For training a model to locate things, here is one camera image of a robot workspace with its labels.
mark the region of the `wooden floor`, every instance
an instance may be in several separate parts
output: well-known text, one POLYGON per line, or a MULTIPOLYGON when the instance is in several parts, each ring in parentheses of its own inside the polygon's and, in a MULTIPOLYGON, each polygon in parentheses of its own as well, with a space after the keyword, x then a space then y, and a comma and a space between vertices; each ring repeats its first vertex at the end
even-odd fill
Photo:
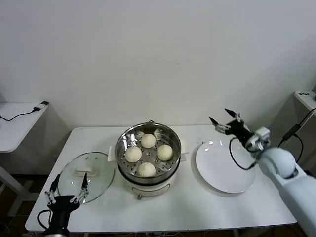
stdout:
MULTIPOLYGON (((17 178, 17 180, 23 184, 25 179, 17 178)), ((45 178, 35 179, 30 189, 31 192, 40 192, 45 184, 45 178)), ((19 237, 22 234, 27 233, 25 229, 25 222, 30 214, 35 202, 24 202, 18 212, 18 215, 14 218, 7 217, 7 213, 16 198, 16 194, 8 187, 5 188, 0 195, 0 237, 19 237)), ((239 230, 240 236, 247 230, 239 230)), ((72 237, 82 237, 83 234, 71 233, 72 237)), ((159 237, 162 234, 157 233, 121 233, 121 234, 90 234, 90 237, 159 237)), ((232 230, 220 230, 220 231, 196 231, 196 232, 181 232, 181 233, 166 233, 164 236, 174 237, 234 237, 232 230)), ((272 228, 265 231, 260 237, 305 237, 306 235, 298 224, 291 226, 274 227, 274 235, 272 235, 272 228)))

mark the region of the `white table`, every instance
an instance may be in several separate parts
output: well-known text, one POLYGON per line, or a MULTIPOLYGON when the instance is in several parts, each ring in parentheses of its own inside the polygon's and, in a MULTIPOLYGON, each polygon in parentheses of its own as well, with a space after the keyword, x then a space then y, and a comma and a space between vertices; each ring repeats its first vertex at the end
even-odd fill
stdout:
MULTIPOLYGON (((15 115, 30 112, 38 103, 1 103, 0 115, 6 119, 10 119, 15 115)), ((39 111, 35 111, 29 115, 22 115, 16 117, 12 121, 5 121, 0 119, 0 153, 13 152, 23 141, 25 136, 29 133, 33 125, 45 112, 47 106, 39 111)), ((34 201, 38 197, 38 193, 30 193, 28 189, 32 185, 32 181, 26 181, 21 185, 14 179, 5 169, 0 166, 0 180, 3 185, 0 187, 0 194, 8 185, 14 190, 18 197, 13 203, 8 212, 8 216, 15 216, 23 201, 34 201)))
MULTIPOLYGON (((197 147, 215 138, 227 139, 225 135, 215 132, 209 125, 171 128, 185 140, 186 151, 189 152, 186 161, 180 163, 174 186, 160 196, 137 200, 134 194, 124 188, 124 180, 116 169, 109 189, 71 214, 68 225, 70 232, 215 230, 296 222, 279 197, 276 187, 258 167, 253 186, 239 195, 218 192, 201 178, 195 169, 197 147)), ((72 131, 26 222, 27 230, 43 231, 37 223, 37 214, 47 209, 44 191, 49 189, 63 167, 82 153, 108 153, 109 147, 115 145, 126 129, 90 127, 72 131)), ((47 217, 43 215, 41 218, 45 225, 47 217)))
POLYGON ((297 98, 308 110, 316 108, 316 94, 311 91, 295 91, 294 97, 297 98))

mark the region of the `electric steamer pot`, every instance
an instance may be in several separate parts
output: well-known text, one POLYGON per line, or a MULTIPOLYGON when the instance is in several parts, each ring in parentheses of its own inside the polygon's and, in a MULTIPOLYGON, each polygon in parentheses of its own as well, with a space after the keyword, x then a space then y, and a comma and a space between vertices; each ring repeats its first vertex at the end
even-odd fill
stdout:
POLYGON ((152 186, 168 180, 179 167, 181 156, 181 142, 177 134, 169 127, 153 121, 141 123, 128 129, 115 146, 115 158, 118 169, 125 179, 142 186, 152 186), (143 148, 140 140, 144 134, 155 136, 156 144, 152 148, 143 148), (168 161, 161 161, 157 157, 157 148, 167 144, 172 147, 173 157, 168 161), (125 152, 129 147, 137 146, 142 151, 141 159, 136 163, 129 163, 125 159, 125 152), (137 173, 140 164, 152 163, 156 168, 154 177, 141 177, 137 173))

